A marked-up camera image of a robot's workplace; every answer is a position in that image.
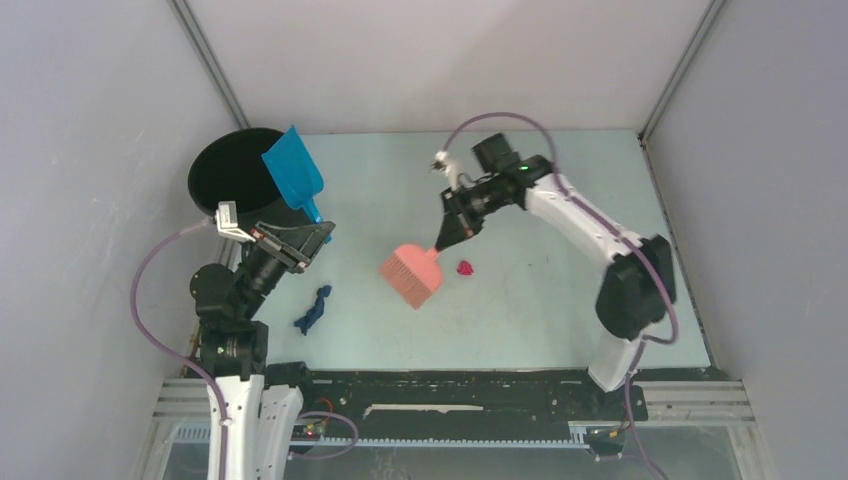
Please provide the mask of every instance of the brush bristles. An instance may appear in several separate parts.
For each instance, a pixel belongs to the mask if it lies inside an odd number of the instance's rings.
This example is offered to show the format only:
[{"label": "brush bristles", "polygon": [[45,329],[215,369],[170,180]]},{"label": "brush bristles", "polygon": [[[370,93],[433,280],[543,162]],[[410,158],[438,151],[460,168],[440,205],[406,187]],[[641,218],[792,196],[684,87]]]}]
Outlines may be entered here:
[{"label": "brush bristles", "polygon": [[395,255],[383,262],[378,271],[415,310],[418,310],[433,295],[433,291],[415,275],[415,272]]}]

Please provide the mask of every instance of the gray wall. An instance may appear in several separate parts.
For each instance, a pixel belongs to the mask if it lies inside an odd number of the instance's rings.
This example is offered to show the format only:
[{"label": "gray wall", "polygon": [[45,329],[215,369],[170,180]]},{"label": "gray wall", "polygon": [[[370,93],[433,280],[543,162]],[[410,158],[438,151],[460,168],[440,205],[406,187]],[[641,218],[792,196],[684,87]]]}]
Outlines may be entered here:
[{"label": "gray wall", "polygon": [[718,358],[782,478],[844,478],[848,2],[731,2],[651,140]]},{"label": "gray wall", "polygon": [[[188,166],[233,125],[164,0],[6,0],[0,45],[0,477],[127,478],[175,370],[134,330],[130,280],[200,219]],[[166,250],[141,289],[180,349],[213,241]]]}]

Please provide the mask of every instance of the black trash bin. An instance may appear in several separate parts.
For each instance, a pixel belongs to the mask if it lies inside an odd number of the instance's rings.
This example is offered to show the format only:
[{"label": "black trash bin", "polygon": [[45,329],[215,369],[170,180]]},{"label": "black trash bin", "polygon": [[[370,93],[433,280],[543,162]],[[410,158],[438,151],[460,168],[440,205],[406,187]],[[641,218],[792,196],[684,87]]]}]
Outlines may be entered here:
[{"label": "black trash bin", "polygon": [[249,128],[203,149],[188,172],[188,191],[197,208],[214,216],[218,202],[235,201],[244,231],[259,220],[281,227],[312,223],[303,210],[286,205],[262,161],[262,154],[282,136],[272,128]]}]

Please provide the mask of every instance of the pink brush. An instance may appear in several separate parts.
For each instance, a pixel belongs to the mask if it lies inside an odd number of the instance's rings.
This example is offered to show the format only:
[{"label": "pink brush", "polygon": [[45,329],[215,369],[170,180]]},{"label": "pink brush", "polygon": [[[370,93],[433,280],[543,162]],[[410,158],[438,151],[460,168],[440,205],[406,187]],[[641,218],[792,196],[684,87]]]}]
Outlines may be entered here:
[{"label": "pink brush", "polygon": [[442,286],[438,257],[435,248],[424,250],[418,245],[401,245],[378,271],[406,303],[418,310]]}]

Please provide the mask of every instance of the metal frame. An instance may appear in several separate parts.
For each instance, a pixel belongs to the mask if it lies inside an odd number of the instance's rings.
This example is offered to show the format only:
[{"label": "metal frame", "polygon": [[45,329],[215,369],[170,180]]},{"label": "metal frame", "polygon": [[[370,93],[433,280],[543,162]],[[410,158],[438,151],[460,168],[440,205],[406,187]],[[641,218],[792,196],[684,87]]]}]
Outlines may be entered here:
[{"label": "metal frame", "polygon": [[[210,80],[221,95],[230,115],[236,124],[244,129],[249,128],[247,116],[238,103],[235,92],[226,79],[224,71],[217,61],[212,47],[192,12],[188,0],[168,0],[180,23],[185,28],[189,41],[195,48],[200,61],[209,73]],[[646,163],[652,179],[655,179],[651,167],[648,141],[661,120],[666,107],[679,88],[687,71],[702,50],[705,40],[713,30],[720,14],[724,11],[729,0],[712,0],[704,12],[699,25],[689,41],[673,74],[669,78],[662,94],[649,115],[640,133],[640,141],[645,149]],[[658,189],[658,200],[664,209],[664,203]],[[235,242],[223,241],[217,251],[216,260],[232,265],[236,258]],[[357,375],[357,372],[315,372],[316,374]],[[533,381],[534,374],[539,372],[517,373],[526,375],[527,381]],[[748,402],[744,386],[739,381],[725,380],[726,375],[715,368],[691,369],[672,368],[658,371],[645,370],[640,373],[641,380],[636,386],[644,392],[647,420],[639,422],[640,427],[682,427],[703,426],[723,427],[727,429],[736,456],[739,473],[742,480],[764,480],[773,478],[768,455],[762,438],[757,429],[754,413]],[[137,480],[161,480],[171,447],[179,443],[208,442],[209,438],[209,406],[206,388],[201,380],[170,379],[163,384],[159,400],[151,419],[150,428],[141,452],[134,476]],[[570,440],[561,442],[525,442],[523,445],[504,442],[478,442],[470,444],[451,444],[451,447],[486,446],[486,447],[528,447],[528,448],[586,448],[583,435],[589,428],[612,425],[614,422],[600,421],[568,421],[572,432]],[[329,439],[329,443],[342,445],[344,439]],[[444,446],[439,442],[415,441],[404,442],[391,439],[370,439],[361,441],[368,446]]]}]

